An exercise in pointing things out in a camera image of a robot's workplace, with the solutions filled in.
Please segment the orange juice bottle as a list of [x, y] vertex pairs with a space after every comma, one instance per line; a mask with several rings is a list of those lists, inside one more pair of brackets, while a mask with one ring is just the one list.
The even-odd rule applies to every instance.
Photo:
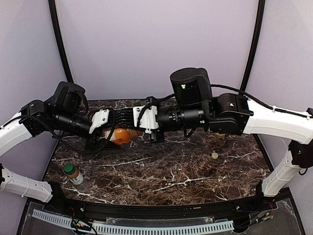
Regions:
[[110, 137], [110, 142], [116, 145], [128, 144], [132, 139], [137, 138], [142, 135], [142, 132], [129, 129], [129, 128], [120, 128], [116, 126], [112, 136]]

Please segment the cream bottle cap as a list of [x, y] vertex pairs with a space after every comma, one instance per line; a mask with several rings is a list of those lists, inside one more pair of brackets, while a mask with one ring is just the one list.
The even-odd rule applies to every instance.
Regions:
[[217, 159], [218, 156], [219, 156], [219, 155], [218, 155], [217, 153], [213, 153], [213, 154], [212, 154], [212, 158], [213, 158], [213, 159]]

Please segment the yellow tea bottle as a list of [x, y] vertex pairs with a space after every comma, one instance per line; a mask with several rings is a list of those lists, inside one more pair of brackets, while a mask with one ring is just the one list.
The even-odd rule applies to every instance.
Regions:
[[215, 135], [219, 138], [223, 138], [226, 136], [226, 134], [221, 134], [221, 133], [215, 133]]

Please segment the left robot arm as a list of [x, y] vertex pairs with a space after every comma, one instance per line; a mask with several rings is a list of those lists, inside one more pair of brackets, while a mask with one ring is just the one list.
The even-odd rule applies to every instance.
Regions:
[[[97, 154], [106, 147], [113, 148], [116, 115], [112, 108], [97, 111], [92, 119], [78, 114], [80, 104], [89, 110], [85, 89], [70, 82], [60, 82], [52, 97], [46, 101], [33, 100], [23, 106], [0, 127], [0, 153], [47, 131], [69, 149], [85, 155]], [[64, 197], [58, 183], [36, 181], [0, 168], [0, 190], [21, 197], [50, 203]]]

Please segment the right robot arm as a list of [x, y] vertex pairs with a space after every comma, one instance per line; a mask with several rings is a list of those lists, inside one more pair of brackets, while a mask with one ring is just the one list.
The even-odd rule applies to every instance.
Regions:
[[203, 68], [184, 68], [170, 75], [177, 104], [160, 107], [149, 103], [140, 127], [155, 135], [166, 131], [203, 127], [218, 134], [264, 134], [290, 140], [288, 151], [274, 171], [256, 189], [262, 197], [274, 197], [299, 170], [313, 165], [313, 111], [290, 111], [264, 104], [234, 88], [218, 97], [212, 94]]

